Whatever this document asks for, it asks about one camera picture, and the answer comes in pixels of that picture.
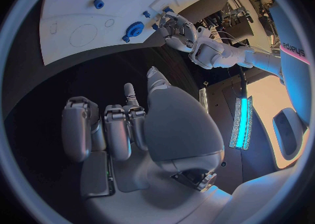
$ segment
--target pink stripe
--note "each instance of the pink stripe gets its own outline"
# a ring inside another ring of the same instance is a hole
[[[305,57],[302,57],[302,56],[299,56],[299,54],[295,53],[295,52],[292,52],[290,51],[289,49],[287,48],[284,48],[283,45],[280,45],[280,49],[285,52],[286,54],[288,55],[291,55],[292,57],[294,58],[297,58],[303,62],[305,62],[306,64],[310,65],[310,62],[305,58]]]

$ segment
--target blue light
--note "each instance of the blue light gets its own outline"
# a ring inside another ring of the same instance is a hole
[[[246,124],[247,124],[247,99],[242,98],[241,111],[240,111],[240,124],[239,124],[238,137],[237,137],[237,142],[236,142],[237,148],[243,148],[245,135],[246,135]]]

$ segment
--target white board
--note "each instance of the white board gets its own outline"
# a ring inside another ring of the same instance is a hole
[[[145,28],[129,43],[143,43],[155,32],[154,18],[163,8],[178,13],[199,0],[102,0],[102,9],[96,9],[93,1],[44,1],[39,33],[45,65],[78,52],[125,44],[122,37],[134,22],[144,23]],[[150,18],[142,14],[146,10]]]

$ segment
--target robotic arm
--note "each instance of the robotic arm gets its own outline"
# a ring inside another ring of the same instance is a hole
[[[211,32],[208,29],[196,29],[191,22],[172,11],[163,13],[159,29],[167,45],[179,51],[189,52],[191,61],[202,68],[229,68],[235,64],[246,68],[254,66],[283,80],[280,58],[255,52],[247,46],[235,48],[216,42],[210,39]]]

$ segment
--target blue cylinder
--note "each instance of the blue cylinder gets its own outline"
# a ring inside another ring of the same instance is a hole
[[[94,6],[96,9],[103,8],[104,2],[102,0],[94,0]]]

